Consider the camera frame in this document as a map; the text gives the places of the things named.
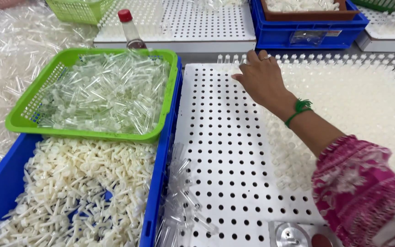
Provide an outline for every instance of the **person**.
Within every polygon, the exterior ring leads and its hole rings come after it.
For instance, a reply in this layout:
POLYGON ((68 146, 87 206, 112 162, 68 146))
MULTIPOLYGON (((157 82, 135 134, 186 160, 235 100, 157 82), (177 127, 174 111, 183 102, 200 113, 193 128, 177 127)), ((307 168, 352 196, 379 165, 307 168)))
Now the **person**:
POLYGON ((242 74, 232 78, 317 157, 311 180, 315 205, 343 245, 395 246, 395 173, 388 166, 392 152, 344 134, 306 110, 308 105, 296 110, 298 98, 286 89, 276 59, 266 51, 249 51, 247 60, 239 67, 242 74))

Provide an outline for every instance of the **brown tray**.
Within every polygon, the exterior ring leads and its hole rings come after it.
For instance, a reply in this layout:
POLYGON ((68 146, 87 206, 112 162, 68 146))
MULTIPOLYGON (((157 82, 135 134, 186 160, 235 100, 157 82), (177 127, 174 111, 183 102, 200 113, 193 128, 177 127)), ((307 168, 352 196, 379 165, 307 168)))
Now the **brown tray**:
POLYGON ((265 0, 261 0, 265 19, 267 21, 351 21, 359 10, 347 10, 345 0, 335 0, 339 3, 339 11, 303 11, 303 12, 274 12, 269 11, 265 0))

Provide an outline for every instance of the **pink kurta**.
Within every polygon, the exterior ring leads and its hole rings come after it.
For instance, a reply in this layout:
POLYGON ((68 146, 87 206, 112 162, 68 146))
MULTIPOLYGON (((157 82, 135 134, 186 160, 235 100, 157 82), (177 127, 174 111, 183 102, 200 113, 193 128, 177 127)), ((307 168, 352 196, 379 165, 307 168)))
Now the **pink kurta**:
POLYGON ((395 246, 395 173, 391 151, 354 135, 337 139, 318 158, 313 198, 346 247, 395 246))

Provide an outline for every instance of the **sticker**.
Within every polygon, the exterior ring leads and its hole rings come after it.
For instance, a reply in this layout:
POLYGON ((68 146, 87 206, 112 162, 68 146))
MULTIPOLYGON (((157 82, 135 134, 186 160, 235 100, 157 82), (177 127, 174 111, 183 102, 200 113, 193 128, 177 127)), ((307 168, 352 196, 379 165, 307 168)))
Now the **sticker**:
POLYGON ((326 37, 338 37, 342 30, 327 31, 326 37))

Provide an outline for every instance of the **bottle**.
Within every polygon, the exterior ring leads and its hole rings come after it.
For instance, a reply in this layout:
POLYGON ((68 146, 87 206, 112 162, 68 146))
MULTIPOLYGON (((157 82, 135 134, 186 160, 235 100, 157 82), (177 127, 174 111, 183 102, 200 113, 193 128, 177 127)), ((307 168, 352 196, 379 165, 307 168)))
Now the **bottle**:
POLYGON ((132 15, 128 9, 122 9, 118 11, 118 18, 120 19, 121 24, 123 25, 124 35, 127 40, 127 48, 144 48, 146 49, 146 43, 141 40, 140 34, 138 34, 138 30, 132 21, 132 15))

